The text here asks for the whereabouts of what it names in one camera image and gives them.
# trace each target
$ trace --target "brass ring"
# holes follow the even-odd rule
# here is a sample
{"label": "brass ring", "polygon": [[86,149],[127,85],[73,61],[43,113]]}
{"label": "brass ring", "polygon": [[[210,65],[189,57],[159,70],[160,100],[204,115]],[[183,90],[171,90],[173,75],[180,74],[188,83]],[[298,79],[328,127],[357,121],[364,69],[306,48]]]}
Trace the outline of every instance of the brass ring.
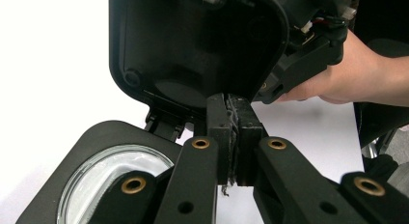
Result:
{"label": "brass ring", "polygon": [[268,146],[276,150],[283,150],[286,148],[286,143],[279,139],[268,140]]}
{"label": "brass ring", "polygon": [[208,146],[210,146],[210,142],[206,139],[197,139],[192,142],[192,146],[196,149],[206,149]]}
{"label": "brass ring", "polygon": [[121,190],[126,194],[135,194],[142,191],[146,185],[147,181],[144,178],[134,177],[124,181]]}
{"label": "brass ring", "polygon": [[378,197],[385,195],[385,188],[380,183],[372,179],[356,177],[354,179],[354,183],[355,186],[357,186],[361,191],[369,195]]}

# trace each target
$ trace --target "white surface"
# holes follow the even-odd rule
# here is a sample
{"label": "white surface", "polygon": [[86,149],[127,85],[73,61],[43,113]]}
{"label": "white surface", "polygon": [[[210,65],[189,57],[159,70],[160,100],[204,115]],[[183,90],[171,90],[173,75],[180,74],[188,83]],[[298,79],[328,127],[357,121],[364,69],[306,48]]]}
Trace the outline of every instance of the white surface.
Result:
{"label": "white surface", "polygon": [[[106,120],[144,126],[148,108],[109,73],[108,0],[0,0],[0,21],[0,223],[9,224],[86,129]],[[312,99],[256,110],[270,135],[292,141],[325,176],[362,169],[350,105]],[[219,202],[234,206],[219,211],[220,223],[258,223],[246,208],[251,193],[235,194]]]}

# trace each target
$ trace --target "white background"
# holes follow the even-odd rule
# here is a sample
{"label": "white background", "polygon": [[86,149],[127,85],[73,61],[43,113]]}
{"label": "white background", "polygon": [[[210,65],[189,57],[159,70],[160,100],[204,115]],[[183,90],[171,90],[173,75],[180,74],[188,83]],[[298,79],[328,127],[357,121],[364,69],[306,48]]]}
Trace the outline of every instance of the white background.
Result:
{"label": "white background", "polygon": [[[110,75],[108,0],[0,0],[0,99],[2,224],[15,223],[86,129],[106,120],[143,127],[149,110]],[[326,177],[362,169],[350,104],[312,99],[256,109],[271,135],[300,146]],[[259,221],[241,218],[251,214],[235,200],[218,205],[234,206],[226,218]]]}

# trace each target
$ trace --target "round hole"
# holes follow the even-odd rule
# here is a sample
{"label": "round hole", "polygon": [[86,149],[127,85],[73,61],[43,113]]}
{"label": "round hole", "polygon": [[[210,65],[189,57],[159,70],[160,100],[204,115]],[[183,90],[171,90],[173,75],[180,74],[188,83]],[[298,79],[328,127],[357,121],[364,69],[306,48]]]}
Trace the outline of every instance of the round hole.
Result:
{"label": "round hole", "polygon": [[319,204],[319,207],[326,213],[337,214],[338,210],[334,205],[328,202],[322,202]]}
{"label": "round hole", "polygon": [[268,141],[268,146],[270,146],[273,149],[276,150],[283,150],[286,148],[286,143],[284,143],[281,140],[277,140],[277,139],[272,139],[270,141]]}
{"label": "round hole", "polygon": [[193,141],[192,145],[196,149],[205,149],[208,146],[210,146],[210,143],[208,142],[208,140],[205,139],[197,139]]}
{"label": "round hole", "polygon": [[378,197],[385,195],[385,188],[372,179],[356,177],[354,183],[361,191],[369,195]]}
{"label": "round hole", "polygon": [[140,178],[140,177],[135,177],[135,178],[130,178],[124,181],[121,189],[123,193],[135,194],[135,193],[142,191],[145,185],[147,185],[147,181],[145,181],[145,179]]}
{"label": "round hole", "polygon": [[177,206],[177,209],[181,213],[190,213],[193,211],[193,204],[190,202],[182,202]]}

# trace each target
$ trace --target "circular lens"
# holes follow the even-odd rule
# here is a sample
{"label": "circular lens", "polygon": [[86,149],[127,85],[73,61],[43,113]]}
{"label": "circular lens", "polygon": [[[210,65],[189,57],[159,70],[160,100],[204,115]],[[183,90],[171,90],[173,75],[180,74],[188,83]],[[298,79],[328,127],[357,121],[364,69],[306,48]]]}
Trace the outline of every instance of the circular lens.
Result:
{"label": "circular lens", "polygon": [[157,177],[174,163],[146,146],[121,145],[95,154],[69,179],[58,207],[58,224],[88,223],[106,189],[119,176],[143,171]]}

